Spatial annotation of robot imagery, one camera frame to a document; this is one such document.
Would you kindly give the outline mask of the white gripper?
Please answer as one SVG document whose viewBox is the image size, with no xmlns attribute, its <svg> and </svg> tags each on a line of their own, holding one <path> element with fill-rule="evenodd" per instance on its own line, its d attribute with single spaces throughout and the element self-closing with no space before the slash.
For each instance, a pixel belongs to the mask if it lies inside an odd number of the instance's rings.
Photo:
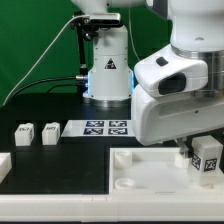
<svg viewBox="0 0 224 224">
<path fill-rule="evenodd" d="M 190 158 L 190 147 L 182 137 L 223 128 L 224 97 L 177 94 L 153 98 L 138 85 L 132 95 L 131 121 L 134 135 L 142 145 L 177 139 L 180 154 Z"/>
</svg>

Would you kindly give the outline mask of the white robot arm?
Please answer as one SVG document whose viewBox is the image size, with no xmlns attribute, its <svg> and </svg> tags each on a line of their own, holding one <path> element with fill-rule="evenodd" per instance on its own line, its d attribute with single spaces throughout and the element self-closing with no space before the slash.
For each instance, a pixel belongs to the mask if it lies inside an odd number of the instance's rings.
<svg viewBox="0 0 224 224">
<path fill-rule="evenodd" d="M 148 146 L 224 127 L 224 0 L 71 0 L 96 33 L 84 98 L 131 102 L 138 142 Z M 147 5 L 172 22 L 170 43 L 134 66 L 125 62 L 127 30 L 110 8 Z"/>
</svg>

